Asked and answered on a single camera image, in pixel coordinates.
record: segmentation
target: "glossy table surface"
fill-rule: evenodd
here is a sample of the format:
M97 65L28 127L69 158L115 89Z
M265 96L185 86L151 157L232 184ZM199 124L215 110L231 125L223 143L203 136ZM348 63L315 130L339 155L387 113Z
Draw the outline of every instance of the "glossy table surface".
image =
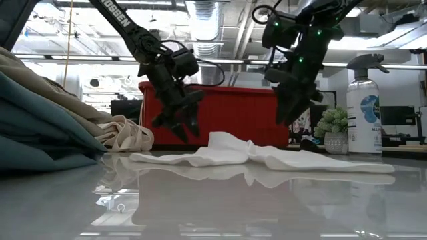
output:
M2 176L0 239L427 239L427 162L383 159L396 172L369 175L126 156Z

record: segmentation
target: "beige fabric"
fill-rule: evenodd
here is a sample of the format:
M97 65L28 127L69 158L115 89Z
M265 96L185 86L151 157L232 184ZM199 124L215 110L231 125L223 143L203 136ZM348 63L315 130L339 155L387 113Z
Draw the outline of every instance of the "beige fabric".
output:
M97 124L111 121L111 115L100 113L92 106L82 103L56 82L38 76L2 47L0 47L0 71L26 89L60 105L93 136L104 134Z
M110 152L149 151L153 147L153 132L126 119L123 115L114 116L111 123L98 126L105 134L95 138Z

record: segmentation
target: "spray bottle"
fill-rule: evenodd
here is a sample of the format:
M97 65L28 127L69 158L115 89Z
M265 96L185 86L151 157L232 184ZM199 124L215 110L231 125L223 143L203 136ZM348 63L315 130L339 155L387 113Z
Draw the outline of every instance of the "spray bottle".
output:
M350 154L381 156L380 91L368 78L368 69L381 66L384 56L366 54L352 59L347 68L354 70L354 80L347 88L348 151Z

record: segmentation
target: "succulent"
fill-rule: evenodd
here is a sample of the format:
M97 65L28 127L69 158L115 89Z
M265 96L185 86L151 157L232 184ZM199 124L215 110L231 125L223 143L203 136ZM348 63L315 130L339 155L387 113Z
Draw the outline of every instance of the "succulent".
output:
M322 113L322 118L314 127L314 137L322 138L325 133L347 132L347 111L341 107L328 109Z

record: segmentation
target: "red plastic crate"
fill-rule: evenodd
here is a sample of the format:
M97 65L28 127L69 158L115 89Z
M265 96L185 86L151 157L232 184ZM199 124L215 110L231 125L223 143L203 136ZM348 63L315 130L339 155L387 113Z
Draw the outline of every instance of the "red plastic crate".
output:
M225 131L242 140L252 140L256 145L285 147L289 130L276 125L276 96L272 90L238 87L193 87L202 89L206 96L199 104L200 137L194 137L186 129L190 145L207 145L209 133ZM155 98L150 82L139 83L144 94L141 123L154 133L155 145L184 145L165 127L155 128L151 122L162 109Z

